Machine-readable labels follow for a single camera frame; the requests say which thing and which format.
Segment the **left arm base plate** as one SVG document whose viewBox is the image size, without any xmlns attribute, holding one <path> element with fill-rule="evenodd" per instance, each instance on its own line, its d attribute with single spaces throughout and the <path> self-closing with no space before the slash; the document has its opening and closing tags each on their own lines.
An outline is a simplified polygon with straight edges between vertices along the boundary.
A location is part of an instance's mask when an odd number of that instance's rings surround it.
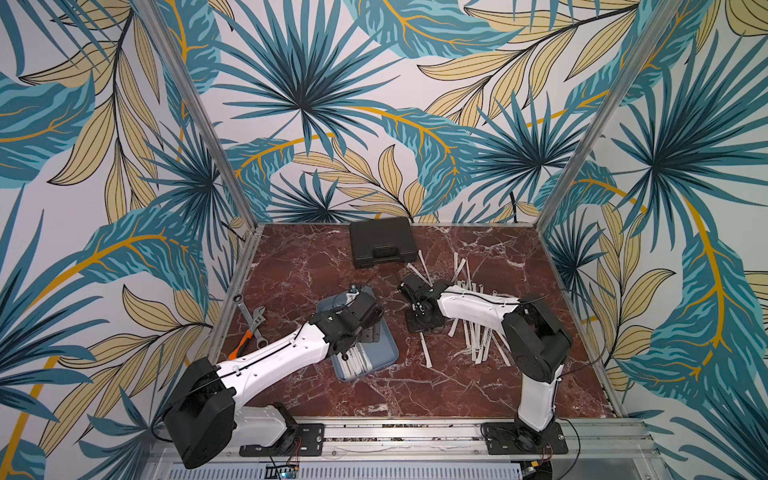
<svg viewBox="0 0 768 480">
<path fill-rule="evenodd" d="M 324 445 L 325 425 L 304 423 L 289 426 L 287 431 L 272 445 L 245 445 L 239 456 L 245 458 L 319 457 Z"/>
</svg>

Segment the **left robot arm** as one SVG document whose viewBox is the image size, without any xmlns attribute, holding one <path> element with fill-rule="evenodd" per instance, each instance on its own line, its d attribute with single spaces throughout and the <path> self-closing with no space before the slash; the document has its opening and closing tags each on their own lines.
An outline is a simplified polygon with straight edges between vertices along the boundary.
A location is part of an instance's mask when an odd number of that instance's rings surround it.
<svg viewBox="0 0 768 480">
<path fill-rule="evenodd" d="M 293 421 L 285 410 L 241 410 L 262 391 L 295 371 L 347 353 L 361 333 L 378 324 L 383 308 L 371 293 L 314 313 L 277 342 L 234 360 L 193 362 L 174 387 L 162 421 L 185 468 L 201 467 L 232 446 L 275 447 Z"/>
</svg>

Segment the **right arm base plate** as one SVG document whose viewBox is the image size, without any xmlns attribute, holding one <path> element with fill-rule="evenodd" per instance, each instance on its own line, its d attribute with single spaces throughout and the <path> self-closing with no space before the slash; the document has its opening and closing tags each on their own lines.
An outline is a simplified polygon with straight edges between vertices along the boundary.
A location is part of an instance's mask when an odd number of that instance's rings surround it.
<svg viewBox="0 0 768 480">
<path fill-rule="evenodd" d="M 569 452 L 559 423 L 536 431 L 522 421 L 486 422 L 480 426 L 489 455 L 561 455 Z"/>
</svg>

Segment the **blue plastic storage tray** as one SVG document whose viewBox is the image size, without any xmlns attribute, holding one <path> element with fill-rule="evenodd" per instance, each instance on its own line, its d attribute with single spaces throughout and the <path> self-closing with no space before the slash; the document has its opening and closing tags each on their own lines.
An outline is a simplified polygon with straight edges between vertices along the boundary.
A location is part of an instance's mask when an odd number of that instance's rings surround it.
<svg viewBox="0 0 768 480">
<path fill-rule="evenodd" d="M 362 291 L 376 297 L 368 286 L 351 285 L 347 292 L 321 300 L 317 312 L 341 307 L 349 303 Z M 341 354 L 331 357 L 335 374 L 342 382 L 351 382 L 392 366 L 399 357 L 399 350 L 384 319 L 361 333 L 360 339 L 347 352 L 344 360 Z"/>
</svg>

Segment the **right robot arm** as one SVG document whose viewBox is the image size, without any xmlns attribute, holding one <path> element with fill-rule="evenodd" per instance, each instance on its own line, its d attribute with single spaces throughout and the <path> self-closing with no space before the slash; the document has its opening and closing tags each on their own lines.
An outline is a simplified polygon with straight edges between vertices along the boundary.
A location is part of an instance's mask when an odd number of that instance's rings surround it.
<svg viewBox="0 0 768 480">
<path fill-rule="evenodd" d="M 417 275 L 405 277 L 398 291 L 410 303 L 405 318 L 411 333 L 458 319 L 501 335 L 522 374 L 517 420 L 531 432 L 549 428 L 555 417 L 558 381 L 573 340 L 542 297 L 493 296 L 444 280 L 429 284 Z"/>
</svg>

